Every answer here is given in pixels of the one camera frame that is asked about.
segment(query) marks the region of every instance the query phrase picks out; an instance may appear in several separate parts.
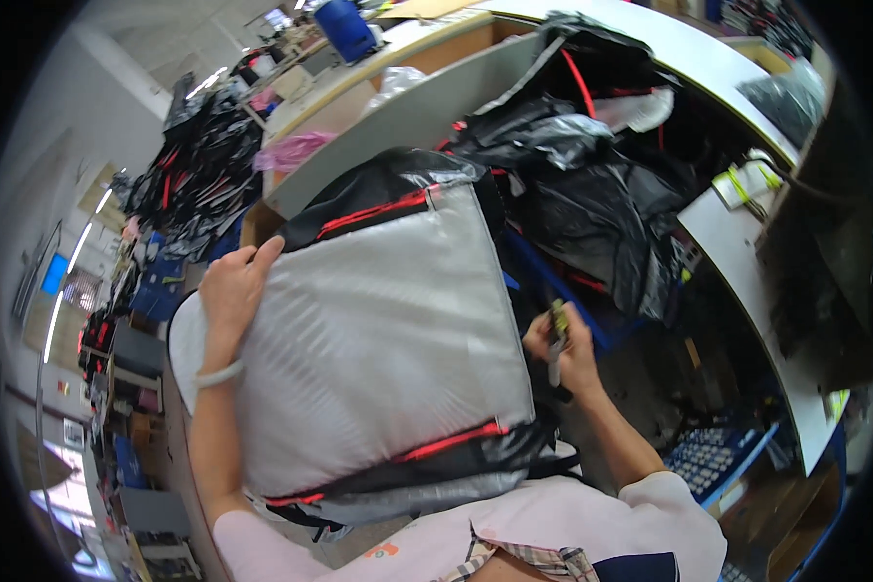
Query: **blue barrel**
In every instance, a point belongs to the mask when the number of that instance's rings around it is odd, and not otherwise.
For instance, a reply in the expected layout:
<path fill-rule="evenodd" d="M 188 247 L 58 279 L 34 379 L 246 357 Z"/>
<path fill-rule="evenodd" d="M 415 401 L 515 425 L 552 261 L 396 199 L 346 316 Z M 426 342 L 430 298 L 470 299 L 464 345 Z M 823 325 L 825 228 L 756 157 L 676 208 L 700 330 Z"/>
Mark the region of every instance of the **blue barrel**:
<path fill-rule="evenodd" d="M 347 63 L 358 61 L 375 47 L 372 31 L 349 0 L 326 0 L 314 8 L 314 19 Z"/>

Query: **factory workstation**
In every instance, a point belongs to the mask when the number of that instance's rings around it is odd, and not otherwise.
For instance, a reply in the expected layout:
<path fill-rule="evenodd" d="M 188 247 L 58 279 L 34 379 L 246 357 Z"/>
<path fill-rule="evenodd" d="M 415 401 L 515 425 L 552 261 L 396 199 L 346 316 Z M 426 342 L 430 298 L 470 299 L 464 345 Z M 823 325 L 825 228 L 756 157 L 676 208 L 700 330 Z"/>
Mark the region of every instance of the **factory workstation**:
<path fill-rule="evenodd" d="M 59 572 L 803 578 L 873 447 L 873 182 L 792 0 L 64 26 L 0 162 Z"/>

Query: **woman's right hand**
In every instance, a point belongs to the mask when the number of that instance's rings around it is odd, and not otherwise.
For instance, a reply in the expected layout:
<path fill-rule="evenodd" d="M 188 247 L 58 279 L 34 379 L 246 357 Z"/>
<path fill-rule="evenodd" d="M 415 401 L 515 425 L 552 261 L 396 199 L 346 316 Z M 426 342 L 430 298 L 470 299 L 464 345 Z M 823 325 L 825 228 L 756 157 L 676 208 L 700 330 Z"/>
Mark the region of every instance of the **woman's right hand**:
<path fill-rule="evenodd" d="M 562 386 L 568 389 L 579 401 L 598 394 L 603 390 L 595 364 L 592 348 L 592 332 L 582 321 L 582 316 L 572 302 L 562 308 L 569 322 L 566 332 L 569 340 L 559 354 L 559 377 Z M 550 317 L 541 314 L 531 323 L 522 342 L 531 355 L 549 361 Z"/>

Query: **pink plastic bag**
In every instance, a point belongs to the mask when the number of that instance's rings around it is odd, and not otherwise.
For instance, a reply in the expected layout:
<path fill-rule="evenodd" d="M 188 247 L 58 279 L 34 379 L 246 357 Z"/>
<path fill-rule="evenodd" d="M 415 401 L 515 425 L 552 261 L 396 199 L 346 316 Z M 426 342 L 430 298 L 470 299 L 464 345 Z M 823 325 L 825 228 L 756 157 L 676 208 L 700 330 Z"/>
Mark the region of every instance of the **pink plastic bag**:
<path fill-rule="evenodd" d="M 291 172 L 321 146 L 336 137 L 335 133 L 308 131 L 302 135 L 292 135 L 280 142 L 268 145 L 256 153 L 252 168 L 256 170 L 276 169 Z"/>

